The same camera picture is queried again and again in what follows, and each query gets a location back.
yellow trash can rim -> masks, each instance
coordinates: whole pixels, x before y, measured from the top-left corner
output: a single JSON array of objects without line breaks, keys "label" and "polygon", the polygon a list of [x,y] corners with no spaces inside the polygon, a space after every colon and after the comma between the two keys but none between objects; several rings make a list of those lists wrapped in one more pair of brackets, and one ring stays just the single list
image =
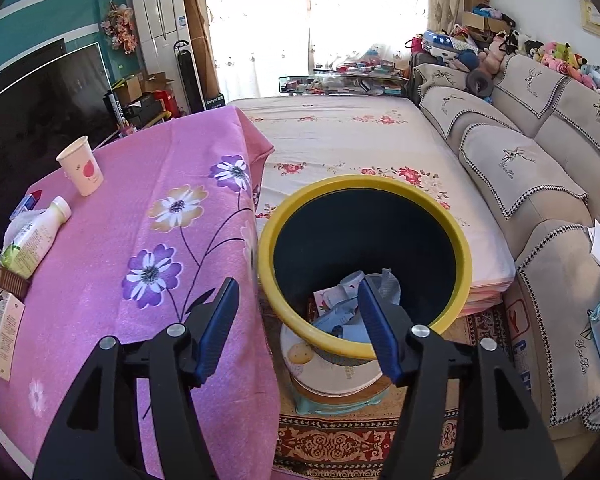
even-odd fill
[{"label": "yellow trash can rim", "polygon": [[271,307],[280,320],[299,337],[320,349],[337,355],[356,359],[375,359],[375,352],[370,343],[357,343],[337,338],[315,328],[296,313],[282,295],[273,268],[275,243],[286,221],[291,218],[296,210],[327,193],[356,188],[384,190],[403,196],[425,209],[445,230],[455,255],[455,285],[446,307],[433,320],[430,328],[437,333],[442,333],[448,329],[460,314],[468,298],[472,280],[472,262],[468,242],[455,218],[431,196],[414,186],[391,178],[365,174],[335,176],[305,186],[288,196],[271,213],[271,218],[262,231],[259,239],[257,271]]}]

metal bolt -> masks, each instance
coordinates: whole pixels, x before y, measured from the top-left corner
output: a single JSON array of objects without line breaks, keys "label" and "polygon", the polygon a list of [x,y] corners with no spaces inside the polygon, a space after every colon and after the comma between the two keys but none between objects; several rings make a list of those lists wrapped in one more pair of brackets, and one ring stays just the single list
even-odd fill
[{"label": "metal bolt", "polygon": [[411,333],[415,337],[425,338],[429,337],[431,330],[426,325],[413,325],[411,327]]},{"label": "metal bolt", "polygon": [[490,337],[485,337],[482,341],[480,341],[480,346],[484,350],[493,352],[497,348],[497,343],[493,341],[493,339],[491,339]]},{"label": "metal bolt", "polygon": [[167,327],[167,334],[171,337],[179,337],[187,331],[187,327],[180,323],[174,323]]},{"label": "metal bolt", "polygon": [[102,339],[100,339],[100,342],[98,343],[98,346],[100,346],[100,348],[102,348],[103,350],[110,350],[115,345],[116,345],[116,339],[110,335],[103,337]]}]

striped wall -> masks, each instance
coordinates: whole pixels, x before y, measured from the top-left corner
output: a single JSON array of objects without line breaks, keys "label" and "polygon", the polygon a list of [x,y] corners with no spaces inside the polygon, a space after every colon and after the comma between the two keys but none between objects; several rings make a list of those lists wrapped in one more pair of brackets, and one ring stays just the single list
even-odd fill
[{"label": "striped wall", "polygon": [[100,43],[112,81],[135,72],[137,56],[114,51],[99,28],[110,1],[5,0],[0,8],[0,70],[44,44],[64,38],[69,52],[94,41]]}]

blue gripper pad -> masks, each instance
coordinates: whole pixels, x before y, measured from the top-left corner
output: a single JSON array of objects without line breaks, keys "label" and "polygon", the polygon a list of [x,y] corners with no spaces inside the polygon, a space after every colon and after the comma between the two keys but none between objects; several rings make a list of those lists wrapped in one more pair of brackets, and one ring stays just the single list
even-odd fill
[{"label": "blue gripper pad", "polygon": [[368,282],[362,280],[357,290],[357,304],[360,307],[362,320],[365,322],[366,332],[371,339],[373,350],[382,369],[393,384],[400,383],[403,376],[400,366],[400,343],[391,330],[382,307],[371,291]]},{"label": "blue gripper pad", "polygon": [[200,384],[204,384],[215,373],[239,304],[240,286],[238,282],[231,279],[197,346],[195,375]]}]

bottle cap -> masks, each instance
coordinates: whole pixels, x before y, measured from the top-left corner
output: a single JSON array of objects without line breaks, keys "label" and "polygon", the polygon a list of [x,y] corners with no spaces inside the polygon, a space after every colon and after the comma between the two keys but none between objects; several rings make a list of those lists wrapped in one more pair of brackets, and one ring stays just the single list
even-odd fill
[{"label": "bottle cap", "polygon": [[62,216],[64,217],[65,222],[69,218],[71,218],[71,208],[66,203],[66,200],[64,198],[62,198],[61,196],[56,196],[54,198],[54,201],[52,202],[52,204],[55,205],[59,209],[59,211],[62,213]]}]

